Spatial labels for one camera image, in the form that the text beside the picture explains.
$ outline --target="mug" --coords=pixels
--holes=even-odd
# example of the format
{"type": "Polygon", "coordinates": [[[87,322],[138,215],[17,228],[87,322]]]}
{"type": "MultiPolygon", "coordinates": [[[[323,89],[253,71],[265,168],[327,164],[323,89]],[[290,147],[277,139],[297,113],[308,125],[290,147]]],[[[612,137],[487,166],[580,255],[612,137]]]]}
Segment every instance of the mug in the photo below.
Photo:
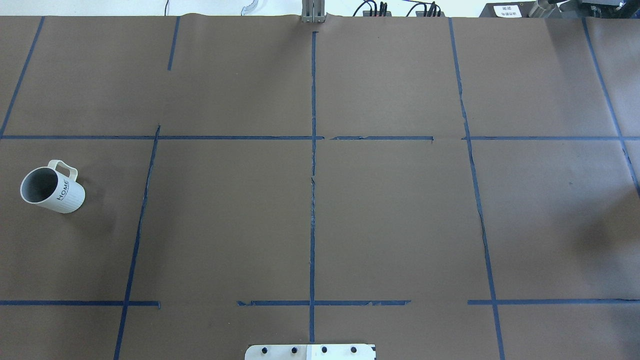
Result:
{"type": "Polygon", "coordinates": [[[45,167],[32,170],[20,184],[22,200],[58,213],[71,213],[84,202],[84,188],[76,182],[78,170],[62,160],[51,160],[45,167]],[[57,166],[69,170],[64,176],[57,166]]]}

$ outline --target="white label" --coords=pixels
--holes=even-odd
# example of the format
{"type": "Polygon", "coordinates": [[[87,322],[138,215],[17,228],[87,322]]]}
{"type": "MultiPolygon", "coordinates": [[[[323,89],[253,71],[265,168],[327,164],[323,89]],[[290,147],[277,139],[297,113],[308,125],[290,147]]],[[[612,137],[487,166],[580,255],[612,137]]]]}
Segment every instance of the white label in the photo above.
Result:
{"type": "Polygon", "coordinates": [[[518,5],[497,5],[493,10],[498,17],[522,17],[518,5]]]}

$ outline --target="blue tape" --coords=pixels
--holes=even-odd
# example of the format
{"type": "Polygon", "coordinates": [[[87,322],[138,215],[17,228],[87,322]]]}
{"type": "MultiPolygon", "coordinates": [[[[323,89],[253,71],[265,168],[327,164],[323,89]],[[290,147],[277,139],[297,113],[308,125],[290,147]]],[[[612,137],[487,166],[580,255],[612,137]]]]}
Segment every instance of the blue tape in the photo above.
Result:
{"type": "MultiPolygon", "coordinates": [[[[486,229],[484,228],[484,215],[482,210],[482,202],[480,200],[480,189],[478,187],[476,164],[474,163],[473,148],[471,146],[471,132],[469,130],[469,121],[467,118],[467,111],[465,109],[465,103],[462,97],[462,78],[460,76],[460,64],[458,63],[458,51],[456,49],[456,37],[453,31],[453,21],[449,18],[449,32],[451,34],[451,48],[453,50],[453,62],[456,67],[456,78],[458,80],[458,93],[460,95],[460,109],[462,111],[462,117],[465,119],[465,135],[467,139],[467,151],[469,153],[469,163],[471,165],[471,177],[474,183],[474,192],[476,193],[476,208],[478,215],[480,216],[480,225],[482,227],[482,240],[484,244],[484,262],[486,265],[487,278],[489,280],[489,291],[491,293],[491,299],[495,300],[495,286],[493,284],[493,271],[491,268],[491,257],[489,256],[489,244],[486,239],[486,229]]],[[[495,335],[498,341],[498,352],[500,354],[500,360],[504,360],[504,346],[502,344],[502,329],[500,327],[500,316],[498,314],[498,306],[493,304],[493,322],[495,324],[495,335]]]]}
{"type": "MultiPolygon", "coordinates": [[[[315,306],[405,306],[411,300],[315,300],[315,306]]],[[[238,306],[309,306],[307,300],[252,300],[238,306]]]]}
{"type": "Polygon", "coordinates": [[[568,141],[618,141],[615,136],[471,136],[471,140],[568,140],[568,141]]]}
{"type": "Polygon", "coordinates": [[[171,53],[169,54],[169,65],[166,69],[171,71],[173,66],[173,53],[175,52],[175,42],[178,40],[178,28],[180,27],[180,17],[175,18],[175,29],[173,29],[173,42],[171,43],[171,53]]]}
{"type": "Polygon", "coordinates": [[[336,136],[331,140],[431,140],[433,136],[336,136]]]}
{"type": "MultiPolygon", "coordinates": [[[[7,140],[154,140],[150,135],[4,135],[7,140]]],[[[160,140],[312,140],[313,136],[163,135],[160,140]]]]}
{"type": "Polygon", "coordinates": [[[620,146],[622,146],[622,152],[624,153],[625,160],[627,161],[627,167],[629,168],[629,173],[631,174],[631,180],[633,180],[638,197],[640,197],[640,184],[638,184],[636,170],[634,169],[634,165],[631,163],[631,158],[629,158],[627,145],[625,144],[625,141],[622,137],[622,131],[620,130],[620,125],[618,124],[618,117],[616,116],[616,112],[613,110],[613,105],[611,104],[611,98],[609,97],[609,91],[607,90],[607,86],[604,83],[602,72],[600,72],[600,65],[598,64],[596,53],[593,50],[593,44],[591,43],[591,36],[589,35],[589,28],[587,27],[587,21],[585,18],[582,18],[582,27],[584,28],[584,36],[587,38],[587,45],[589,46],[589,52],[591,53],[591,58],[593,59],[593,65],[595,66],[596,73],[598,74],[598,80],[600,81],[602,92],[604,93],[604,97],[607,100],[607,107],[609,108],[609,113],[611,114],[611,118],[613,119],[613,125],[616,128],[616,134],[618,134],[618,140],[620,141],[620,146]]]}
{"type": "Polygon", "coordinates": [[[140,208],[140,218],[138,219],[138,230],[136,232],[136,241],[133,245],[133,255],[131,256],[131,266],[129,267],[129,278],[127,280],[127,290],[124,295],[124,304],[122,306],[122,315],[120,316],[120,328],[118,329],[118,339],[116,340],[116,349],[113,354],[113,360],[120,357],[120,347],[122,346],[122,335],[124,334],[124,325],[127,320],[127,308],[129,307],[129,299],[131,297],[131,285],[133,284],[133,274],[136,271],[136,258],[138,257],[138,249],[140,247],[140,236],[142,235],[142,220],[147,209],[147,199],[149,194],[149,183],[151,180],[151,172],[154,169],[154,161],[156,160],[156,151],[158,147],[158,138],[160,135],[160,125],[156,129],[156,139],[154,147],[151,150],[151,160],[149,160],[149,169],[147,171],[147,182],[145,183],[145,193],[142,197],[142,206],[140,208]]]}
{"type": "Polygon", "coordinates": [[[4,121],[2,123],[2,127],[0,127],[0,138],[4,135],[4,130],[6,130],[6,126],[9,123],[9,117],[11,117],[11,111],[13,110],[13,105],[15,104],[15,99],[18,97],[18,91],[20,91],[20,86],[22,85],[22,80],[24,79],[24,75],[27,72],[27,67],[29,67],[29,61],[31,61],[31,55],[33,55],[33,49],[36,47],[36,43],[38,42],[38,37],[40,36],[40,31],[42,30],[42,25],[44,24],[44,16],[40,17],[40,23],[38,24],[38,29],[36,30],[36,35],[33,37],[33,42],[31,43],[31,47],[29,48],[29,53],[27,54],[27,59],[24,60],[24,65],[22,66],[22,72],[20,72],[20,77],[18,78],[18,83],[15,85],[15,90],[13,91],[13,95],[11,96],[11,101],[9,102],[9,107],[6,109],[6,114],[4,114],[4,121]]]}
{"type": "Polygon", "coordinates": [[[640,299],[505,299],[469,300],[468,305],[563,305],[563,304],[633,304],[640,299]]]}
{"type": "Polygon", "coordinates": [[[309,250],[309,343],[316,341],[316,34],[311,34],[311,234],[309,250]]]}
{"type": "MultiPolygon", "coordinates": [[[[123,306],[124,301],[0,300],[0,306],[123,306]]],[[[129,306],[160,307],[160,301],[132,301],[129,306]]]]}

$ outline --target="white background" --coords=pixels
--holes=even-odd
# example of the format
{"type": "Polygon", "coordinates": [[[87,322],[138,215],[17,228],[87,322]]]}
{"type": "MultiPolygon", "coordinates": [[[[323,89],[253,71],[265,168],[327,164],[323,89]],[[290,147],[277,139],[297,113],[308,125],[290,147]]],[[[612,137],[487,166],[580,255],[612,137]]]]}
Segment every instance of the white background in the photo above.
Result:
{"type": "MultiPolygon", "coordinates": [[[[170,0],[169,15],[240,15],[252,0],[170,0]]],[[[164,15],[166,0],[0,0],[0,15],[141,16],[164,15]]],[[[436,0],[448,17],[477,17],[487,0],[436,0]]],[[[328,13],[352,16],[361,0],[326,0],[328,13]]],[[[413,3],[389,0],[393,16],[405,16],[413,3]]],[[[300,15],[301,0],[259,0],[248,15],[300,15]]]]}

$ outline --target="metal clamp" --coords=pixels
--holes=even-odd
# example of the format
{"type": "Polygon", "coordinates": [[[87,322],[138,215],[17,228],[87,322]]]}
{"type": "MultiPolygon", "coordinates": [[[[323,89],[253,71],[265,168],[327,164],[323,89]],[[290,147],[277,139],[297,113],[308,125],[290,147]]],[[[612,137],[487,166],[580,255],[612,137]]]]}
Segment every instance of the metal clamp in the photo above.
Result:
{"type": "Polygon", "coordinates": [[[324,22],[324,0],[302,0],[302,22],[324,22]]]}

